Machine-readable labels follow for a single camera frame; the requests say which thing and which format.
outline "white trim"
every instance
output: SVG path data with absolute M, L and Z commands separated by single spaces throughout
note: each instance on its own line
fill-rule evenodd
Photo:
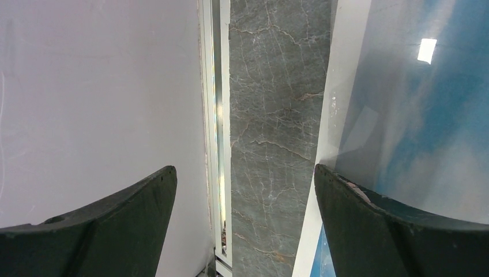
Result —
M 335 101 L 341 98 L 342 103 L 349 103 L 360 60 L 370 4 L 371 0 L 339 0 L 338 2 L 319 126 L 316 163 L 325 163 L 326 160 L 328 160 L 328 166 L 334 166 L 336 163 L 338 148 L 328 143 L 330 104 L 332 103 L 330 100 Z M 347 107 L 341 108 L 342 114 L 346 115 Z M 337 117 L 336 119 L 338 120 L 335 122 L 336 128 L 342 129 L 345 118 Z M 321 225 L 322 220 L 313 180 L 307 199 L 306 214 L 292 277 L 311 275 Z
M 229 83 L 223 82 L 223 101 L 216 104 L 216 78 L 215 78 L 215 54 L 221 55 L 218 50 L 215 53 L 214 38 L 215 34 L 219 34 L 221 30 L 214 30 L 212 3 L 215 0 L 198 0 L 199 4 L 199 24 L 200 24 L 200 46 L 201 46 L 201 73 L 203 83 L 203 103 L 204 103 L 204 118 L 205 118 L 205 144 L 206 144 L 206 166 L 208 177 L 208 196 L 210 206 L 210 225 L 213 233 L 213 242 L 215 246 L 215 255 L 226 263 L 229 267 L 232 266 L 232 225 L 231 225 L 231 147 L 229 138 Z M 229 53 L 229 45 L 225 44 L 226 55 Z M 227 57 L 227 68 L 221 74 L 224 80 L 229 78 L 229 57 Z M 217 109 L 221 108 L 222 113 L 219 114 Z M 223 135 L 218 137 L 216 133 L 219 121 L 223 122 Z M 224 151 L 223 156 L 219 157 L 218 139 L 223 140 Z M 220 179 L 221 173 L 219 166 L 224 166 L 224 178 Z M 221 216 L 220 216 L 220 195 L 219 183 L 225 183 L 225 217 L 226 220 L 226 239 L 227 251 L 223 254 L 221 245 Z
M 213 242 L 216 251 L 220 249 L 220 224 L 219 221 L 219 199 L 218 169 L 217 169 L 217 145 L 215 132 L 215 100 L 213 83 L 213 52 L 212 52 L 212 14 L 210 0 L 199 0 L 199 24 L 200 24 L 200 46 L 201 46 L 201 73 L 203 86 L 204 103 L 204 124 L 205 124 L 205 148 L 206 148 L 206 167 L 209 190 L 210 206 L 210 225 L 213 232 Z
M 216 260 L 216 272 L 222 275 L 223 277 L 232 277 L 232 272 L 226 266 L 224 266 L 219 260 Z
M 226 263 L 232 267 L 232 219 L 231 219 L 231 131 L 230 131 L 230 73 L 229 73 L 229 23 L 231 21 L 231 1 L 220 0 L 221 15 L 221 72 L 223 107 L 223 166 L 226 205 Z

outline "white wall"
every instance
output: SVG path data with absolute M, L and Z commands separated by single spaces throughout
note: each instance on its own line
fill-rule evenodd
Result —
M 371 0 L 338 1 L 319 125 L 316 164 L 326 164 L 332 168 L 335 166 L 338 155 L 336 142 L 341 139 L 341 132 L 337 130 L 344 127 L 370 5 Z M 293 277 L 311 276 L 321 226 L 322 219 L 312 178 Z M 326 260 L 329 255 L 321 252 L 321 260 Z
M 158 276 L 209 256 L 195 0 L 0 2 L 0 227 L 40 223 L 168 164 Z

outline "gray marble wall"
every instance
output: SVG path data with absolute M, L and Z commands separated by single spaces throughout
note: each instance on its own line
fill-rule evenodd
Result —
M 231 0 L 233 275 L 291 276 L 313 176 L 330 0 Z

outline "blue glass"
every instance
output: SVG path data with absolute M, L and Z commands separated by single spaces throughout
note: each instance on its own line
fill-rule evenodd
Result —
M 425 211 L 489 223 L 488 1 L 372 0 L 341 110 L 341 175 Z M 351 149 L 355 128 L 366 139 Z M 322 235 L 311 277 L 334 276 L 329 261 Z

